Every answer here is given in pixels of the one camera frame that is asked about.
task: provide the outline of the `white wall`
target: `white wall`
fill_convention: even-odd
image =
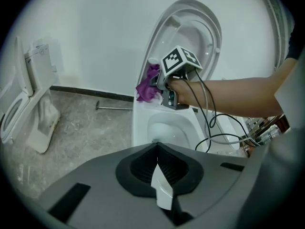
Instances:
[[[0,87],[14,64],[16,35],[50,45],[57,85],[133,95],[152,29],[177,0],[32,0],[12,28],[0,61]],[[262,0],[198,0],[217,16],[223,32],[212,79],[269,76],[274,38]]]

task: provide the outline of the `toilet seat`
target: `toilet seat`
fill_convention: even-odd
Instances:
[[[0,131],[1,139],[4,143],[6,142],[5,139],[10,135],[10,132],[13,126],[16,124],[20,114],[29,102],[30,99],[28,94],[21,92],[10,105],[7,113],[4,116]]]

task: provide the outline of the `gray tile floor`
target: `gray tile floor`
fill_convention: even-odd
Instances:
[[[131,146],[132,111],[95,110],[100,105],[132,107],[132,103],[51,91],[61,119],[49,149],[38,154],[27,146],[1,147],[1,162],[15,189],[37,199],[54,181],[87,160]]]

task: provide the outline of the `purple rag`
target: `purple rag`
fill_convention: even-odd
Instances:
[[[156,93],[161,93],[156,86],[150,86],[150,80],[155,77],[159,73],[160,66],[158,64],[152,64],[149,66],[147,70],[147,77],[145,80],[141,81],[141,83],[135,88],[138,91],[139,97],[137,98],[138,102],[150,102]]]

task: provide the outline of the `toilet bowl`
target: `toilet bowl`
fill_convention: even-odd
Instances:
[[[44,153],[60,117],[49,90],[55,81],[49,47],[40,45],[24,54],[21,39],[17,37],[15,60],[21,92],[9,108],[6,107],[8,103],[2,100],[9,99],[11,87],[1,95],[0,109],[5,113],[0,129],[1,140],[5,146],[27,145]]]
[[[220,24],[209,8],[195,0],[177,1],[161,15],[152,32],[137,84],[144,79],[150,64],[160,64],[161,58],[177,45],[196,54],[203,68],[201,78],[209,79],[217,64],[221,41]],[[199,80],[195,73],[188,77],[191,81]],[[160,96],[150,103],[140,103],[134,98],[132,146],[162,142],[195,150],[204,138],[191,107],[175,111],[164,107]],[[207,143],[203,143],[198,151],[205,152],[207,148]],[[159,166],[151,185],[157,192],[157,205],[171,209],[173,191]]]

